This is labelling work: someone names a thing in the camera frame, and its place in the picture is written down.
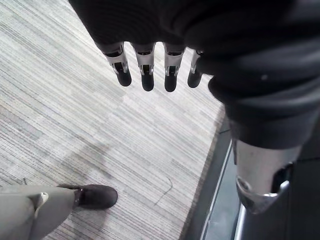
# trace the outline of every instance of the black shoe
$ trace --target black shoe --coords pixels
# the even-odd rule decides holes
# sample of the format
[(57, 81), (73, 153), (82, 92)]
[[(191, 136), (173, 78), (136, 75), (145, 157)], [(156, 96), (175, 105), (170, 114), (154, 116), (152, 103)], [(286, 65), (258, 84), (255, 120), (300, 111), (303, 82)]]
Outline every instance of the black shoe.
[(67, 185), (61, 184), (59, 188), (79, 190), (76, 195), (76, 206), (84, 209), (108, 209), (116, 204), (118, 193), (115, 189), (105, 185)]

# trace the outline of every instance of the chrome part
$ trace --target chrome part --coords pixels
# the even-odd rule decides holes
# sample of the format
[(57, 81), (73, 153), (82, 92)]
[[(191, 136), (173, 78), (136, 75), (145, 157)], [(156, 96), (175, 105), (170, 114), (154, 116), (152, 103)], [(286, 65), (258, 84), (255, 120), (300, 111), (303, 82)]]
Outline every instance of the chrome part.
[(235, 142), (237, 176), (236, 185), (242, 204), (254, 214), (264, 212), (289, 186), (284, 177), (275, 191), (275, 177), (297, 160), (301, 147), (266, 149)]
[(194, 51), (193, 52), (193, 55), (192, 55), (192, 59), (191, 59), (191, 67), (190, 67), (190, 72), (191, 73), (195, 73), (196, 72), (196, 63), (197, 63), (197, 60), (198, 58), (200, 58), (202, 52), (201, 51)]
[(149, 66), (149, 75), (152, 75), (154, 72), (154, 66), (155, 66), (155, 43), (153, 44), (152, 51), (146, 51), (146, 52), (137, 52), (136, 49), (135, 55), (136, 59), (138, 61), (138, 67), (140, 69), (141, 75), (145, 75), (144, 66)]
[(169, 52), (166, 47), (166, 43), (163, 43), (164, 45), (164, 70), (165, 70), (165, 75), (170, 76), (170, 67), (174, 67), (174, 73), (173, 75), (176, 77), (179, 72), (179, 68), (181, 65), (182, 57), (184, 56), (183, 51), (177, 51), (177, 52)]
[(106, 47), (104, 47), (103, 45), (97, 44), (97, 46), (100, 48), (103, 55), (106, 57), (110, 66), (113, 68), (116, 74), (119, 74), (118, 69), (116, 68), (117, 63), (121, 63), (124, 73), (127, 73), (129, 71), (128, 61), (125, 53), (125, 46), (123, 42), (119, 43), (119, 47), (112, 52), (106, 52)]
[(245, 218), (246, 218), (246, 208), (241, 204), (239, 216), (238, 216), (238, 222), (236, 223), (234, 240), (242, 240), (242, 231), (244, 229)]

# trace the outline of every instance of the silver metal joint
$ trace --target silver metal joint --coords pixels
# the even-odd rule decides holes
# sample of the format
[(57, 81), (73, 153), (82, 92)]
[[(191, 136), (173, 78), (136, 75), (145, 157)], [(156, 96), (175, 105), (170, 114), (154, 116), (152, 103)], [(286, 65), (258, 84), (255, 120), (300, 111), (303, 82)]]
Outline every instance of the silver metal joint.
[(301, 147), (267, 149), (240, 140), (234, 142), (239, 198), (251, 213), (262, 213), (289, 187), (290, 166)]
[(120, 44), (120, 47), (116, 51), (113, 51), (112, 53), (105, 52), (101, 45), (97, 45), (97, 46), (101, 49), (103, 55), (106, 57), (110, 66), (113, 68), (116, 74), (119, 74), (116, 67), (116, 64), (118, 63), (122, 65), (124, 73), (128, 72), (129, 66), (128, 66), (128, 61), (125, 53), (125, 45), (123, 42)]
[(140, 69), (141, 75), (145, 75), (144, 66), (149, 66), (149, 75), (152, 75), (154, 72), (154, 66), (155, 66), (155, 43), (153, 44), (152, 51), (146, 51), (146, 52), (137, 52), (135, 51), (135, 56), (138, 61), (138, 67)]
[(178, 75), (179, 68), (181, 65), (182, 58), (184, 56), (185, 50), (182, 52), (175, 52), (174, 54), (171, 54), (168, 52), (166, 44), (164, 43), (164, 70), (165, 70), (165, 75), (169, 76), (171, 72), (171, 68), (175, 68), (174, 70), (174, 76)]
[(203, 53), (202, 51), (196, 51), (196, 50), (193, 52), (192, 59), (191, 59), (191, 67), (190, 67), (190, 72), (193, 74), (196, 72), (196, 67), (197, 67), (196, 63), (202, 53)]

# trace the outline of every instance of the metal strip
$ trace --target metal strip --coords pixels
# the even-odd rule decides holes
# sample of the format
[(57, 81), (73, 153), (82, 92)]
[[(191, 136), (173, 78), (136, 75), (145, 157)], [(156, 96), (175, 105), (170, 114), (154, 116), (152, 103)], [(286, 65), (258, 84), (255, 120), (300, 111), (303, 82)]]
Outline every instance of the metal strip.
[(234, 234), (234, 240), (241, 240), (242, 239), (242, 230), (244, 227), (246, 218), (246, 208), (241, 204), (240, 211), (239, 211), (239, 217), (238, 222), (236, 224), (236, 230)]
[(218, 182), (216, 184), (216, 188), (215, 188), (215, 191), (214, 191), (214, 194), (213, 194), (213, 197), (212, 197), (212, 201), (211, 201), (211, 205), (210, 205), (210, 208), (209, 208), (209, 212), (206, 215), (205, 222), (204, 222), (204, 225), (203, 225), (203, 228), (202, 228), (200, 240), (204, 239), (204, 236), (205, 236), (205, 233), (206, 233), (206, 230), (207, 230), (207, 225), (208, 225), (208, 222), (209, 222), (209, 219), (210, 219), (210, 215), (211, 215), (212, 209), (214, 208), (214, 205), (215, 205), (215, 202), (216, 202), (216, 199), (217, 199), (218, 191), (219, 191), (219, 188), (220, 188), (220, 185), (221, 185), (222, 178), (224, 176), (224, 172), (225, 172), (225, 169), (226, 169), (226, 166), (227, 166), (227, 162), (228, 162), (228, 158), (229, 158), (231, 149), (232, 149), (232, 140), (230, 141), (228, 150), (226, 151), (226, 155), (225, 155), (225, 158), (224, 158), (224, 161), (223, 161), (223, 165), (222, 165), (222, 168), (221, 168), (219, 179), (218, 179)]

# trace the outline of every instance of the leg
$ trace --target leg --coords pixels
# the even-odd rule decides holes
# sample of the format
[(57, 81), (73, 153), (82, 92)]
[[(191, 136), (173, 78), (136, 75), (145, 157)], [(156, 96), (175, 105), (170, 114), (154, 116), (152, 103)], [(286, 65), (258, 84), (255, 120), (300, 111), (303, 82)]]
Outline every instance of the leg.
[(40, 240), (74, 207), (106, 209), (118, 199), (104, 185), (12, 186), (0, 190), (0, 240)]
[(9, 193), (0, 195), (0, 209), (6, 211), (0, 217), (0, 240), (40, 240), (71, 213), (77, 190), (16, 186), (2, 192)]
[(0, 240), (28, 240), (35, 208), (25, 196), (0, 195)]

